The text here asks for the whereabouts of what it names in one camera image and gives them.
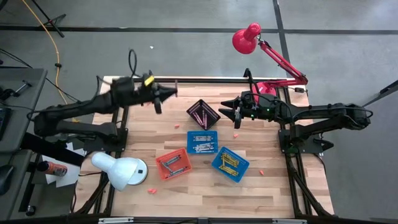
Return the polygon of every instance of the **yellow label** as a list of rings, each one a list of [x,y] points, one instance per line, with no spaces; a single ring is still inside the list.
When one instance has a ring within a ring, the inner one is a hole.
[[[151,84],[153,81],[155,80],[155,77],[153,75],[151,75],[149,78],[147,78],[144,82],[145,86],[148,86],[149,84]]]

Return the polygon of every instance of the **desk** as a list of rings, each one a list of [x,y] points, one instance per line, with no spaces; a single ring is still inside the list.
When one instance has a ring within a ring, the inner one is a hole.
[[[2,88],[17,90],[23,84],[22,80],[26,80],[32,84],[32,87],[26,88],[21,92],[20,97],[10,97],[6,103],[34,109],[42,91],[46,75],[47,71],[43,69],[1,68],[0,86]],[[3,139],[0,141],[0,166],[7,164],[9,158],[12,156],[12,152],[19,149],[29,125],[29,120],[26,118],[26,114],[29,112],[28,109],[11,109],[10,121]],[[17,152],[11,161],[11,165],[15,167],[15,170],[12,175],[10,189],[6,194],[0,196],[0,204],[3,205],[0,211],[0,220],[6,220],[11,215],[31,156],[32,151],[23,150]]]
[[[112,77],[104,79],[110,82]],[[101,91],[108,89],[109,86],[103,85]],[[155,114],[152,105],[130,107],[129,137],[122,157],[143,159],[149,172],[142,184],[127,186],[123,192],[116,191],[112,216],[294,217],[285,157],[280,152],[277,138],[280,129],[277,123],[244,119],[241,128],[234,129],[233,123],[221,115],[212,128],[218,132],[220,147],[226,146],[250,162],[238,184],[211,167],[215,154],[190,156],[191,172],[167,181],[159,178],[155,158],[185,147],[187,131],[201,130],[185,111],[199,99],[217,111],[223,107],[221,101],[233,99],[248,89],[248,84],[181,83],[178,84],[178,98],[169,98],[162,105],[161,115]],[[290,91],[290,99],[292,104],[308,105],[304,93]],[[111,114],[96,114],[93,120],[95,124],[109,121]],[[309,189],[324,208],[333,213],[322,164],[313,155],[303,154],[302,157]],[[98,169],[87,159],[82,164],[81,173],[91,172],[98,172]],[[76,210],[88,200],[99,178],[99,175],[80,177],[76,188]],[[157,193],[148,194],[149,188],[157,189]],[[297,192],[303,211],[302,194],[300,190]]]

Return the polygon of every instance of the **lamp base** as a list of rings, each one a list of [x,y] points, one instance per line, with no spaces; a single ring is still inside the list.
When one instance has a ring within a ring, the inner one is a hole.
[[[145,180],[145,178],[147,178],[148,175],[147,164],[141,159],[137,159],[137,161],[138,165],[136,171],[130,178],[129,182],[127,183],[129,185],[141,184]]]

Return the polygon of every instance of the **white lamp shade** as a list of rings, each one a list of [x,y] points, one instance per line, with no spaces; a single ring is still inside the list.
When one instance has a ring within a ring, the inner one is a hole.
[[[128,157],[115,159],[103,152],[97,152],[91,158],[91,163],[106,172],[112,186],[122,191],[135,173],[139,160]]]

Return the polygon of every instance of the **red lamp shade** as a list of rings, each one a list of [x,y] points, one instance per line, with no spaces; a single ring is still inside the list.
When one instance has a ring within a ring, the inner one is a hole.
[[[237,31],[232,37],[234,48],[242,54],[250,54],[257,45],[257,35],[261,33],[261,26],[253,22],[247,29]]]

